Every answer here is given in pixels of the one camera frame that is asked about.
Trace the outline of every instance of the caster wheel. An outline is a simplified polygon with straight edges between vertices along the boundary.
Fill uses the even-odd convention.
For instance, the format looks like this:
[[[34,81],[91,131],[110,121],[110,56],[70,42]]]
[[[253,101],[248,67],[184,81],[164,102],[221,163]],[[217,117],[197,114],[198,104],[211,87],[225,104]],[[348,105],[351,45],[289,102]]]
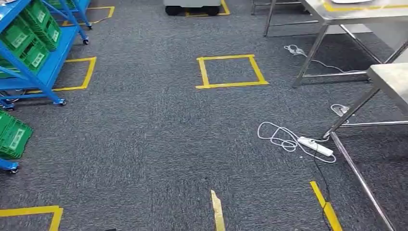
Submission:
[[[18,168],[12,169],[8,171],[10,174],[16,174],[18,172]]]
[[[181,6],[166,6],[166,13],[170,16],[176,16],[183,11]]]
[[[204,6],[204,11],[209,16],[216,16],[219,13],[219,7],[218,6]]]

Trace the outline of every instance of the white cable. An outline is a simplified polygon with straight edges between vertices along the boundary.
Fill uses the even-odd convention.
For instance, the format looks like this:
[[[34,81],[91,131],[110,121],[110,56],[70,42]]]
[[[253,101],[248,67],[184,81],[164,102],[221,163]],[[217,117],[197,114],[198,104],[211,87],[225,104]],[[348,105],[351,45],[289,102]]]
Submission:
[[[273,133],[273,135],[271,136],[271,137],[261,137],[260,135],[259,135],[259,131],[260,131],[260,129],[261,129],[261,127],[262,127],[262,125],[264,125],[264,124],[270,124],[270,125],[272,125],[272,126],[274,126],[274,127],[276,127],[277,129],[276,129],[276,131]],[[286,132],[286,133],[288,133],[290,136],[291,136],[291,138],[292,138],[292,140],[283,140],[283,139],[280,139],[280,138],[277,138],[277,137],[275,137],[276,136],[276,134],[279,132],[279,131],[283,131],[283,132]],[[270,142],[272,143],[272,144],[274,144],[274,145],[277,145],[277,146],[280,146],[280,147],[282,147],[285,151],[288,151],[288,152],[290,152],[290,153],[292,153],[292,152],[294,152],[294,151],[296,151],[296,148],[297,147],[300,147],[300,149],[302,149],[302,151],[304,152],[304,153],[306,153],[307,155],[309,155],[309,156],[312,156],[312,157],[314,157],[314,158],[316,158],[316,159],[318,159],[318,160],[321,160],[321,161],[323,161],[323,162],[325,162],[325,163],[334,163],[334,162],[336,162],[336,157],[333,155],[333,160],[332,161],[328,161],[328,160],[324,160],[324,159],[322,159],[322,158],[320,158],[320,157],[318,157],[318,156],[315,156],[315,155],[313,155],[313,154],[310,154],[310,153],[308,153],[304,148],[303,148],[303,146],[297,141],[297,139],[299,138],[296,134],[294,134],[291,130],[289,130],[289,129],[287,129],[287,128],[285,128],[285,127],[280,127],[280,126],[278,126],[278,125],[276,125],[276,124],[274,124],[274,123],[271,123],[271,122],[263,122],[263,123],[261,123],[259,126],[258,126],[258,138],[260,138],[260,139],[264,139],[264,140],[270,140]],[[312,139],[313,141],[315,141],[315,142],[325,142],[325,141],[327,141],[327,140],[329,140],[329,138],[327,138],[327,139],[325,139],[325,140],[315,140],[315,139]]]
[[[304,57],[307,57],[306,53],[305,53],[302,49],[298,48],[296,45],[288,45],[288,46],[284,46],[283,48],[286,49],[286,50],[288,50],[288,51],[289,51],[291,54],[293,54],[293,55],[303,55]],[[342,69],[340,69],[340,68],[338,68],[338,67],[336,67],[336,66],[329,66],[329,65],[326,65],[326,64],[324,64],[323,62],[321,62],[321,61],[319,61],[319,60],[315,60],[315,59],[312,59],[312,61],[314,61],[314,62],[316,62],[316,63],[319,63],[319,64],[321,64],[321,65],[323,65],[323,66],[325,66],[325,67],[327,67],[327,68],[334,68],[334,69],[336,69],[336,70],[338,70],[338,71],[340,71],[340,72],[342,72],[342,73],[357,72],[357,70],[344,71],[344,70],[342,70]]]
[[[340,114],[338,111],[336,111],[336,110],[334,109],[335,106],[339,106],[340,108],[348,108],[348,107],[346,107],[346,106],[344,106],[344,105],[341,105],[341,104],[332,104],[332,105],[330,106],[330,109],[331,109],[332,111],[334,111],[334,113],[336,113],[336,114],[337,114],[338,116],[340,116],[340,117],[342,117],[344,114]]]

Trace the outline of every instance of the blue shelving cart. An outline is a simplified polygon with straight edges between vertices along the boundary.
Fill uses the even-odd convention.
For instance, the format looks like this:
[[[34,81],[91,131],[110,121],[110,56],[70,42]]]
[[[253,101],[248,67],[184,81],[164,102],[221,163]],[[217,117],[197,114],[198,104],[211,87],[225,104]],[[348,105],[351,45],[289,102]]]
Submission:
[[[66,20],[71,22],[73,26],[61,27],[61,40],[57,50],[51,51],[46,59],[42,68],[33,73],[27,68],[24,63],[17,59],[8,48],[0,42],[0,55],[7,59],[15,68],[20,70],[19,73],[12,72],[9,69],[0,66],[0,71],[9,74],[14,78],[0,79],[0,91],[1,90],[25,90],[25,89],[40,89],[42,93],[26,94],[19,96],[0,96],[0,104],[6,110],[14,110],[14,103],[10,103],[10,99],[26,99],[26,98],[39,98],[47,97],[53,101],[54,104],[66,105],[65,99],[61,99],[58,95],[52,91],[52,87],[55,80],[60,73],[60,70],[66,60],[66,57],[71,50],[76,35],[79,33],[82,41],[85,45],[89,44],[89,38],[85,31],[78,24],[76,18],[72,14],[65,2],[65,0],[59,0],[63,9],[59,11],[54,10],[62,15]],[[0,19],[0,32],[3,31],[7,25],[26,7],[31,0],[17,0],[12,3],[7,3],[5,6],[0,6],[0,15],[3,17]],[[76,6],[80,6],[79,3],[89,4],[89,0],[74,0]]]

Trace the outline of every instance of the green basket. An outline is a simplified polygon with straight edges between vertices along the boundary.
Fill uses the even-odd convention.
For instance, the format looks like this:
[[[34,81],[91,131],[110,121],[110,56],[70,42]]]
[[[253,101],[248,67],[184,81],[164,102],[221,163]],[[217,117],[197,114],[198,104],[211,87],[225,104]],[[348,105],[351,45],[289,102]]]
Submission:
[[[25,21],[17,16],[0,34],[0,40],[15,55],[20,56],[35,34]]]
[[[0,57],[0,66],[4,67],[6,69],[9,69],[9,70],[11,70],[13,72],[16,72],[16,73],[20,72],[20,70],[15,68],[9,61],[7,61],[5,59],[2,59],[1,57]],[[14,76],[11,76],[11,75],[9,75],[9,74],[7,74],[5,72],[0,71],[0,79],[1,78],[14,78]]]
[[[31,71],[37,72],[49,54],[50,52],[45,47],[45,44],[36,37],[21,54],[20,60],[23,61]]]
[[[31,30],[38,32],[45,30],[51,13],[40,0],[32,0],[21,11],[20,16],[28,23]]]
[[[33,130],[29,126],[18,119],[13,119],[0,137],[0,158],[20,158],[31,134]]]
[[[8,126],[13,122],[14,117],[3,110],[0,110],[0,137],[7,130]]]
[[[36,31],[35,33],[45,43],[48,50],[54,51],[57,49],[61,38],[61,29],[53,17],[48,18],[45,30]]]
[[[58,10],[63,9],[63,6],[61,5],[59,0],[45,0],[45,1]],[[75,8],[75,4],[72,0],[66,0],[66,4],[68,5],[69,9]]]

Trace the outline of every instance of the white label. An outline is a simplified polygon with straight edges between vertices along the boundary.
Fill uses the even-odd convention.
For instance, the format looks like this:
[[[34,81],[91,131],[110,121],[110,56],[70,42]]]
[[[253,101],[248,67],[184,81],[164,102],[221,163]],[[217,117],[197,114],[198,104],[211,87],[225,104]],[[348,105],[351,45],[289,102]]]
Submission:
[[[12,143],[10,144],[9,148],[15,150],[18,146],[18,143],[20,142],[25,130],[24,129],[18,129],[17,134],[14,136]]]
[[[39,63],[41,63],[42,58],[44,58],[45,55],[38,53],[36,59],[31,63],[34,67],[37,67]]]
[[[54,30],[54,34],[52,35],[52,40],[54,40],[54,42],[57,42],[58,36],[60,35],[60,33],[56,30]]]
[[[28,35],[24,34],[24,33],[20,33],[18,35],[17,38],[14,39],[14,41],[12,42],[12,45],[17,48],[21,45],[21,43],[24,42],[24,40],[28,37]]]
[[[45,13],[40,11],[38,13],[37,19],[39,20],[40,23],[42,23],[42,21],[44,21],[44,18],[45,18]]]

